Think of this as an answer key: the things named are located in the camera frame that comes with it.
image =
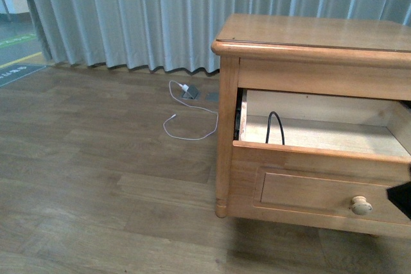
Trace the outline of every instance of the nightstand leg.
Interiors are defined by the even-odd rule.
[[[227,215],[239,61],[239,58],[222,57],[220,63],[216,179],[216,215],[219,218]]]

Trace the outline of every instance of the curtain fold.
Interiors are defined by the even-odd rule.
[[[55,62],[218,69],[210,45],[236,13],[411,23],[411,0],[28,0]]]

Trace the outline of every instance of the wooden nightstand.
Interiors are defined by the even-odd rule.
[[[386,197],[410,181],[411,28],[234,14],[212,50],[217,216],[411,237]]]

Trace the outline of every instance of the nightstand top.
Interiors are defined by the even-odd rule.
[[[411,53],[411,27],[390,21],[233,14],[216,41]]]

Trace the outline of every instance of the black cable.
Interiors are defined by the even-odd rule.
[[[283,125],[281,124],[280,117],[276,112],[271,112],[270,115],[268,116],[268,124],[267,124],[267,136],[265,137],[265,143],[268,144],[268,139],[270,138],[270,127],[271,127],[271,117],[272,115],[275,115],[278,120],[278,124],[280,126],[281,130],[281,139],[283,140],[283,145],[285,145],[285,138],[284,138],[284,130],[283,130]]]

